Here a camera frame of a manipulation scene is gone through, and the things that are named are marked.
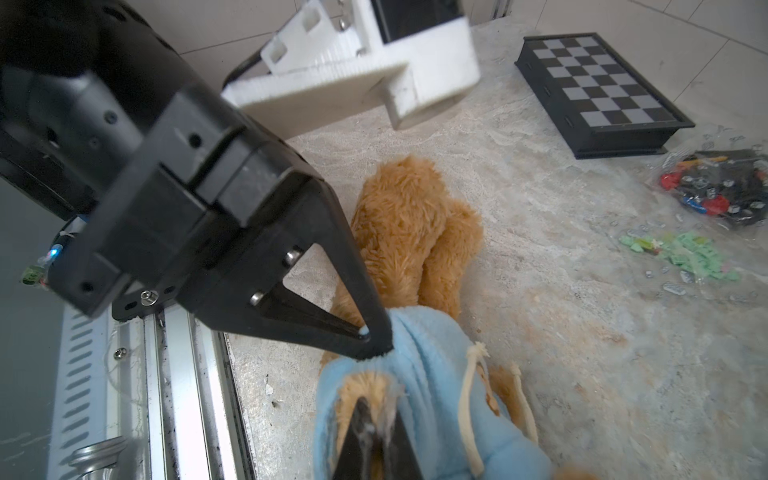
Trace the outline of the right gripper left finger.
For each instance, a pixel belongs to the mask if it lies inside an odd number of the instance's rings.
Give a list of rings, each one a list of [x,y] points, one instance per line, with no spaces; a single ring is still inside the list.
[[[378,433],[365,398],[359,398],[342,444],[333,480],[370,480]]]

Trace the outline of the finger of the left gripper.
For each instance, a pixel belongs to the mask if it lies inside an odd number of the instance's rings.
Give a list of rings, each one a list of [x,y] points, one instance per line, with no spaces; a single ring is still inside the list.
[[[366,332],[287,288],[292,253],[323,249],[363,317]],[[393,348],[391,322],[366,271],[338,198],[311,179],[264,227],[249,228],[209,269],[192,274],[177,303],[213,330],[310,346],[358,360]]]

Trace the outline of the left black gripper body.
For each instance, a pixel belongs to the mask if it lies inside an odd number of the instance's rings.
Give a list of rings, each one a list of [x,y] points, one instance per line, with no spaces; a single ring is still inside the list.
[[[195,303],[206,274],[222,276],[315,175],[226,101],[186,87],[53,262],[49,287],[89,317],[136,282]]]

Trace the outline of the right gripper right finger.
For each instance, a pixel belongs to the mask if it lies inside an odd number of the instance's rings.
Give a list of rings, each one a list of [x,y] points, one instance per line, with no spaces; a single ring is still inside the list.
[[[422,480],[422,472],[400,416],[386,430],[383,442],[383,472],[386,480]]]

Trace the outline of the light blue bear hoodie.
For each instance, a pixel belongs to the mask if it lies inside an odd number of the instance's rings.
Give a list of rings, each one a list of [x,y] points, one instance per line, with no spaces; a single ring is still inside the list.
[[[425,306],[389,312],[394,348],[365,361],[337,358],[323,368],[316,394],[313,475],[329,479],[337,455],[335,406],[343,380],[372,371],[400,386],[398,412],[426,479],[470,479],[472,457],[484,479],[549,479],[547,455],[526,439],[505,409],[487,404],[485,383],[475,371],[483,346],[470,340],[444,312]]]

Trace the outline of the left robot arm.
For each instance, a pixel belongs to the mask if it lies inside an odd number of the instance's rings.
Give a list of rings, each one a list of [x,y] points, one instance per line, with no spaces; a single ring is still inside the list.
[[[1,5],[2,139],[82,223],[47,286],[118,321],[177,303],[211,329],[354,359],[393,332],[332,188],[120,1]]]

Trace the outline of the brown teddy bear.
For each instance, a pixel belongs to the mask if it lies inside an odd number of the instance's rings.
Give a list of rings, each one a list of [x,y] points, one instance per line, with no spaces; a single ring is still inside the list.
[[[379,165],[362,187],[350,227],[388,315],[394,308],[425,306],[446,313],[459,324],[461,281],[481,249],[483,226],[467,203],[451,197],[432,161],[408,156]],[[489,367],[486,347],[471,341],[483,346],[486,353],[475,371],[466,372],[466,379],[479,374],[491,410],[507,410],[524,437],[539,447],[520,370],[516,366]],[[327,363],[341,357],[325,353],[320,374]],[[396,416],[401,417],[400,391],[390,377],[372,371],[343,380],[335,406],[338,450],[332,476],[357,400],[367,400],[376,428],[386,431]],[[470,479],[484,479],[482,461],[476,457],[470,461]],[[552,466],[549,479],[585,477],[583,470]]]

